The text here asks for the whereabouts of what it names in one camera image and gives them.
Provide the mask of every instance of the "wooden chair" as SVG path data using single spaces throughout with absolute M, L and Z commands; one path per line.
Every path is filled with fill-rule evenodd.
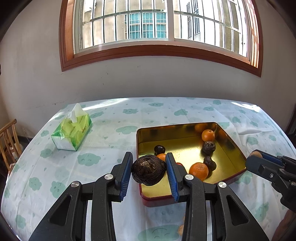
M 13 153 L 15 153 L 15 155 L 18 158 L 20 158 L 20 155 L 22 154 L 20 143 L 17 138 L 17 132 L 15 130 L 16 122 L 17 120 L 14 119 L 13 121 L 9 122 L 3 128 L 0 129 L 0 150 L 5 165 L 8 169 L 8 175 L 11 173 L 14 165 L 16 164 L 16 160 L 13 156 Z M 12 129 L 14 141 L 9 131 L 10 127 Z

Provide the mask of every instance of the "tangerine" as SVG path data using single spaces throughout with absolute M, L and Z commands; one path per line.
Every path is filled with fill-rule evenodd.
M 206 141 L 214 141 L 215 140 L 215 133 L 210 129 L 204 130 L 202 132 L 202 140 L 204 142 L 206 142 Z
M 160 160 L 165 161 L 165 154 L 164 154 L 164 153 L 158 154 L 157 157 L 158 157 Z
M 190 167 L 189 174 L 199 178 L 201 181 L 204 181 L 209 174 L 209 169 L 206 164 L 197 162 Z

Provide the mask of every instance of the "white wall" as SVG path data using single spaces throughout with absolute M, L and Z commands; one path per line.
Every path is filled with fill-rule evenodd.
M 33 0 L 0 43 L 0 90 L 10 119 L 34 136 L 62 106 L 98 99 L 193 96 L 246 101 L 283 129 L 296 102 L 296 40 L 265 0 L 256 0 L 264 39 L 262 77 L 179 57 L 133 57 L 61 72 L 61 0 Z
M 0 129 L 9 122 L 6 108 L 4 106 L 2 96 L 0 94 Z

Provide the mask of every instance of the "gold tin tray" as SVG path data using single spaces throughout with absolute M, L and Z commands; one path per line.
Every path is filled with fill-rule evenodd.
M 215 184 L 244 172 L 246 169 L 244 154 L 215 122 L 141 128 L 137 131 L 137 157 L 154 154 L 154 147 L 162 145 L 165 147 L 165 152 L 172 152 L 176 162 L 182 163 L 189 172 L 192 164 L 203 162 L 206 156 L 201 151 L 203 144 L 201 133 L 205 129 L 215 132 L 216 150 L 211 157 L 216 162 L 217 168 L 204 182 Z M 171 191 L 167 174 L 156 185 L 141 184 L 140 192 L 146 201 L 168 198 L 171 196 Z

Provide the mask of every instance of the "table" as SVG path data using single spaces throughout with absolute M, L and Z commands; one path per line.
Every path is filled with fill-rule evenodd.
M 73 181 L 96 181 L 120 163 L 126 151 L 136 159 L 136 131 L 142 127 L 217 122 L 245 156 L 254 149 L 296 158 L 296 150 L 280 127 L 258 106 L 202 98 L 125 98 L 81 103 L 93 125 L 77 152 L 56 149 L 50 135 L 72 110 L 65 106 L 54 115 L 24 150 L 6 184 L 1 212 L 23 240 L 30 235 Z M 269 239 L 287 208 L 271 183 L 245 172 L 230 185 L 259 222 Z M 90 240 L 88 205 L 86 240 Z M 118 241 L 181 240 L 185 204 L 145 207 L 139 185 L 131 178 L 122 203 L 113 203 Z M 208 240 L 211 240 L 208 228 Z

